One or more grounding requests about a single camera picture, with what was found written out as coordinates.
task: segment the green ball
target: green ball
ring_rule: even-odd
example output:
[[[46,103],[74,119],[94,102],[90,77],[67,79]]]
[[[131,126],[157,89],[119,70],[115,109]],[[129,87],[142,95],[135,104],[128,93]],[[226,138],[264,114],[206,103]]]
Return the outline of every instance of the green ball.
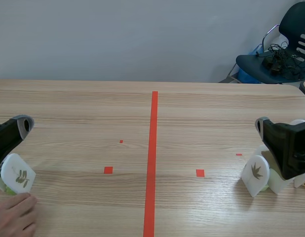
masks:
[[[9,195],[16,195],[16,193],[8,186],[5,187],[5,192]]]

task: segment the chair backrest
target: chair backrest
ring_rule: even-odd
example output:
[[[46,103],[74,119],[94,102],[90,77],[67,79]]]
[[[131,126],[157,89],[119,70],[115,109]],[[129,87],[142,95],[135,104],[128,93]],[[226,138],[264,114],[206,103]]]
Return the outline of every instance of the chair backrest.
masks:
[[[305,59],[305,1],[293,5],[288,10],[279,31],[289,40],[287,49]]]

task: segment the human hand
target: human hand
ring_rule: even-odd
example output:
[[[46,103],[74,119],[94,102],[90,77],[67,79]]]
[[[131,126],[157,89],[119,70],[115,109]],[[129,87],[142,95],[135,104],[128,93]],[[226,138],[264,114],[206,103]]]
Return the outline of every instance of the human hand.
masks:
[[[0,237],[32,237],[36,229],[37,199],[18,194],[0,202]]]

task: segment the table surface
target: table surface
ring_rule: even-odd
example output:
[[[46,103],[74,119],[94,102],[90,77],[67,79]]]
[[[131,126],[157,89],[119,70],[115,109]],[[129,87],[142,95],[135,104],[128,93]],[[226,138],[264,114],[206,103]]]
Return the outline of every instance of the table surface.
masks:
[[[252,198],[240,179],[262,144],[257,118],[305,119],[297,88],[3,79],[0,123],[18,114],[36,122],[14,152],[37,173],[37,237],[143,236],[152,91],[159,93],[154,236],[305,236],[304,187]]]

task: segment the red tape square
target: red tape square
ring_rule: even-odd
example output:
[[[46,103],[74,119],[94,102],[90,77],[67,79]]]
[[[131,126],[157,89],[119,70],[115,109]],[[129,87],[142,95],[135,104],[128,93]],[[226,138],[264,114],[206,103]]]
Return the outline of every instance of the red tape square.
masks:
[[[113,167],[111,166],[106,166],[104,167],[104,174],[113,174]]]
[[[205,177],[205,171],[204,171],[204,169],[197,169],[197,170],[196,170],[196,176],[197,176],[197,177]]]

